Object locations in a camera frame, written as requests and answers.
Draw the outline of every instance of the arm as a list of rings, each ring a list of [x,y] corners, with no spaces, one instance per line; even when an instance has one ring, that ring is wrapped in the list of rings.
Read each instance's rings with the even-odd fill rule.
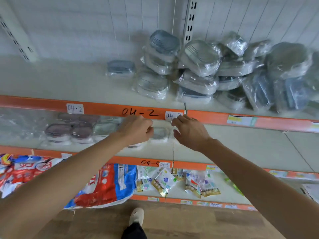
[[[0,238],[32,238],[117,152],[147,141],[152,120],[129,116],[117,132],[62,161],[0,202]]]
[[[175,138],[213,161],[287,239],[317,238],[319,205],[209,136],[203,124],[178,116]]]

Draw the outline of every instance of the shoe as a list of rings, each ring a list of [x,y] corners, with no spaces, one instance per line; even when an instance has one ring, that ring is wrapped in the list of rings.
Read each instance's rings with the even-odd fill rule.
[[[144,210],[142,208],[135,208],[130,216],[129,226],[133,223],[139,223],[142,226],[144,220]]]

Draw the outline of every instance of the hand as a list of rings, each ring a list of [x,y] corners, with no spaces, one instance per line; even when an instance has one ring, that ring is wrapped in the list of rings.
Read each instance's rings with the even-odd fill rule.
[[[126,146],[146,142],[154,134],[153,121],[143,116],[130,115],[122,122],[117,133],[121,134]]]
[[[179,132],[174,130],[177,141],[194,151],[200,151],[207,141],[212,140],[204,125],[187,115],[174,118],[172,126],[176,126],[179,130]]]

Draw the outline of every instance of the floor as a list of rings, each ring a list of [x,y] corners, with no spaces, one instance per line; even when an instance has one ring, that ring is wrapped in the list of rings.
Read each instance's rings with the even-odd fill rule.
[[[258,212],[129,200],[105,209],[64,210],[34,239],[118,239],[135,207],[149,239],[284,239]]]

